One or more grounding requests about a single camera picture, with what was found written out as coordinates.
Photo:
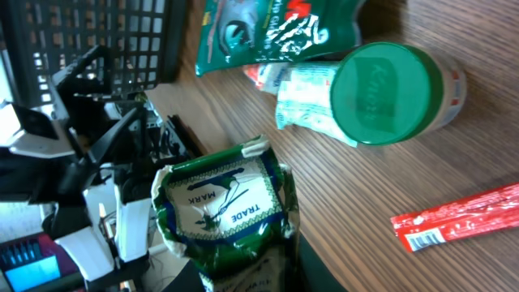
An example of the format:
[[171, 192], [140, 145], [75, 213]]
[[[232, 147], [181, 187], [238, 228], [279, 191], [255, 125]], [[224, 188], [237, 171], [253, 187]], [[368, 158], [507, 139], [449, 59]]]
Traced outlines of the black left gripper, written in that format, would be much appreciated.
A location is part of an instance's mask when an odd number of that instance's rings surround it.
[[[80, 78], [87, 67], [103, 61], [102, 79]], [[26, 157], [7, 149], [7, 192], [10, 195], [80, 195], [100, 180], [101, 167], [135, 164], [146, 157], [145, 109], [135, 103], [112, 119], [105, 103], [92, 94], [112, 92], [112, 51], [96, 45], [52, 76], [52, 114], [75, 153], [53, 159]]]

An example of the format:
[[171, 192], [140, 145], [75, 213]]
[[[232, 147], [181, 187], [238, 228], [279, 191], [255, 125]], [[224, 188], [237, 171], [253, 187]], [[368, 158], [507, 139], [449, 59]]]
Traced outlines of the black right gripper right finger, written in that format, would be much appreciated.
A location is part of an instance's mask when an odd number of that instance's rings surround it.
[[332, 275], [313, 247], [301, 234], [299, 236], [299, 284], [303, 292], [347, 292]]

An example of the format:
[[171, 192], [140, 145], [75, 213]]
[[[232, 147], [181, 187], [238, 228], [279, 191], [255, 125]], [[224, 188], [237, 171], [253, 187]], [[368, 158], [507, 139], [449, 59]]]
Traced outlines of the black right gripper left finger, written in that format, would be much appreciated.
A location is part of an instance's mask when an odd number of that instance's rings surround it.
[[203, 284], [198, 270], [188, 261], [181, 272], [161, 292], [203, 292]]

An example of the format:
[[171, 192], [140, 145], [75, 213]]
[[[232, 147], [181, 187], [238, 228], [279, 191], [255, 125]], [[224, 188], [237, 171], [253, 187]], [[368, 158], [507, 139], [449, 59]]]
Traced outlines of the green 3M gloves packet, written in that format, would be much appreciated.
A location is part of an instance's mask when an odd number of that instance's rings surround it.
[[301, 62], [361, 45], [364, 0], [209, 0], [195, 73]]

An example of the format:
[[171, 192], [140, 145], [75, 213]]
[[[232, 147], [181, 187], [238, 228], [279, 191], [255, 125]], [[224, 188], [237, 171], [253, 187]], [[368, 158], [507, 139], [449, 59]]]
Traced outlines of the teal white wipes packet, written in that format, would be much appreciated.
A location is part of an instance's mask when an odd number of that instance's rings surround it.
[[277, 93], [278, 129], [305, 127], [350, 147], [358, 146], [332, 116], [330, 88], [338, 67], [338, 62], [302, 62], [289, 67]]

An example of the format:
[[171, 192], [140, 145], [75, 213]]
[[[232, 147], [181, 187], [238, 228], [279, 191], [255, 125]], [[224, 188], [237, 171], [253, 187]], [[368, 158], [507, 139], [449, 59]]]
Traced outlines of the red white small packet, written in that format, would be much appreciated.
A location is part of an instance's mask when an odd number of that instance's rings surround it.
[[289, 67], [289, 63], [279, 62], [245, 65], [242, 70], [261, 92], [277, 95]]

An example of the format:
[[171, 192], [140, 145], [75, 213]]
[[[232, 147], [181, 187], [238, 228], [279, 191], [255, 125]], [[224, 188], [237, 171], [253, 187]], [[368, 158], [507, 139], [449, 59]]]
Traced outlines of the green lidded plastic jar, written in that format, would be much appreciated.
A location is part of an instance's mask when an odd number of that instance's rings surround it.
[[467, 98], [462, 66], [447, 54], [392, 42], [363, 45], [339, 64], [332, 117], [360, 144], [389, 145], [449, 124]]

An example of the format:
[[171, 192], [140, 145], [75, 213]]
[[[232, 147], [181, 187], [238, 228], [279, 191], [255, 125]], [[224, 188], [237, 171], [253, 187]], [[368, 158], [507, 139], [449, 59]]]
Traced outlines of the red white tube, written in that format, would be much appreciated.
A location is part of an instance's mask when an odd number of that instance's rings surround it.
[[409, 252], [518, 226], [518, 184], [391, 218]]

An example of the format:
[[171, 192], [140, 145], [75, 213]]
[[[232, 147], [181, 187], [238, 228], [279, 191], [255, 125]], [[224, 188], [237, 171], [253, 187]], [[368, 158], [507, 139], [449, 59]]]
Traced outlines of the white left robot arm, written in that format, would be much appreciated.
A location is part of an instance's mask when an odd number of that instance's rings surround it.
[[[111, 50], [98, 45], [53, 75], [51, 115], [9, 102], [1, 106], [1, 146], [8, 151], [1, 159], [1, 199], [54, 206], [42, 229], [72, 258], [89, 291], [147, 272], [155, 173], [202, 154], [178, 116], [168, 117], [155, 136], [141, 104], [111, 122], [94, 95], [110, 91], [113, 68]], [[114, 181], [112, 238], [85, 198], [103, 170]]]

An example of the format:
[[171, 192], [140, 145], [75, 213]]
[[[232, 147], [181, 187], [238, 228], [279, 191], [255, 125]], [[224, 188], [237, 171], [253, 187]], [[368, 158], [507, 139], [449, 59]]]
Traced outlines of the grey plastic shopping basket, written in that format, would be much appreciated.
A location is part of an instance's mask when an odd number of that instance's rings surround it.
[[[186, 0], [1, 0], [1, 97], [51, 103], [53, 74], [96, 45], [112, 51], [112, 92], [123, 97], [175, 80]], [[102, 79], [102, 60], [80, 78]]]

